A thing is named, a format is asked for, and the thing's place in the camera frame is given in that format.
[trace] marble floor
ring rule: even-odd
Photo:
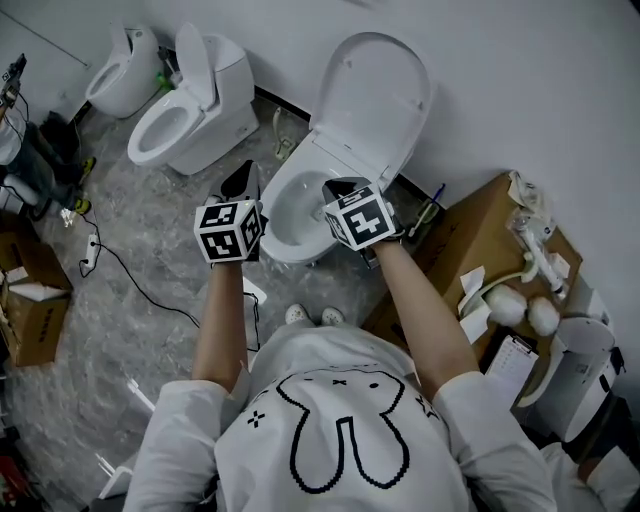
[[[93,201],[102,242],[120,255],[151,297],[200,317],[209,267],[193,236],[197,206],[247,159],[259,162],[264,189],[279,162],[271,119],[275,106],[254,102],[260,128],[204,171],[185,177],[168,166],[137,167],[127,157],[127,142],[140,112],[115,120],[91,111],[80,123],[83,156],[95,155],[96,169],[85,185]],[[305,121],[283,115],[281,129],[294,140],[308,132]],[[418,200],[397,184],[388,193],[401,220],[409,221]],[[88,217],[93,220],[94,213]],[[117,466],[134,453],[148,412],[129,391],[135,379],[152,401],[161,386],[188,378],[196,329],[179,314],[151,305],[136,290],[118,262],[103,253],[86,279],[78,270],[93,228],[77,218],[65,227],[55,211],[37,223],[74,286],[55,363],[9,368],[6,398],[10,418],[22,441],[32,480],[55,511],[77,511],[107,482],[98,457]],[[318,318],[325,306],[361,323],[385,291],[379,269],[338,247],[315,268],[286,266],[261,255],[244,265],[245,276],[264,290],[258,331],[264,342],[283,323],[286,307],[304,304]],[[249,343],[255,343],[252,301],[247,299]]]

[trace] wrist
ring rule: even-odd
[[[381,240],[380,242],[373,244],[371,249],[373,249],[377,256],[380,256],[381,253],[388,251],[389,249],[393,250],[394,247],[399,246],[400,242],[396,240]]]

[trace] power strip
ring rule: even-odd
[[[96,260],[98,259],[98,243],[97,235],[89,235],[89,241],[87,242],[87,258],[84,265],[91,269],[96,266]]]

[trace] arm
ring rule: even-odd
[[[400,323],[429,400],[446,382],[478,371],[473,350],[456,317],[409,253],[395,242],[374,246]]]
[[[456,317],[402,246],[382,242],[374,250],[423,390],[445,420],[462,474],[506,510],[556,510],[540,452],[494,399]]]
[[[215,382],[231,393],[242,365],[247,366],[242,264],[217,263],[209,277],[191,378]]]
[[[241,263],[214,266],[192,380],[163,386],[140,447],[125,512],[182,512],[203,499],[216,472],[214,450],[223,423],[237,416],[237,405],[244,401],[229,397],[242,364],[247,364],[242,291]]]

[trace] cardboard box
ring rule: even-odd
[[[508,174],[501,174],[446,210],[440,223],[431,229],[414,254],[416,263],[456,317],[458,303],[464,297],[460,276],[482,265],[486,272],[486,284],[524,268],[524,251],[506,227],[509,216],[517,207],[507,195],[510,184]],[[571,289],[582,257],[558,228],[547,241],[546,247],[550,253],[559,253],[569,263],[571,268],[566,281]],[[519,279],[511,279],[506,284],[526,298],[544,296],[553,302],[549,286],[540,276],[526,284]],[[562,314],[566,301],[560,305],[554,302],[554,305]],[[473,344],[478,360],[484,355],[497,328],[493,322],[488,324],[488,331]],[[363,329],[407,349],[400,320],[389,294],[369,315]],[[514,330],[520,336],[538,341],[540,366],[546,368],[551,337],[538,336],[526,320]]]
[[[0,322],[0,330],[13,364],[33,366],[55,360],[72,286],[53,249],[15,233],[0,234],[0,268],[14,270],[2,283],[0,295],[7,320]],[[11,290],[12,285],[33,283],[63,290],[64,296],[36,301]]]
[[[31,221],[15,213],[0,211],[0,233],[15,233],[27,240],[40,241]]]

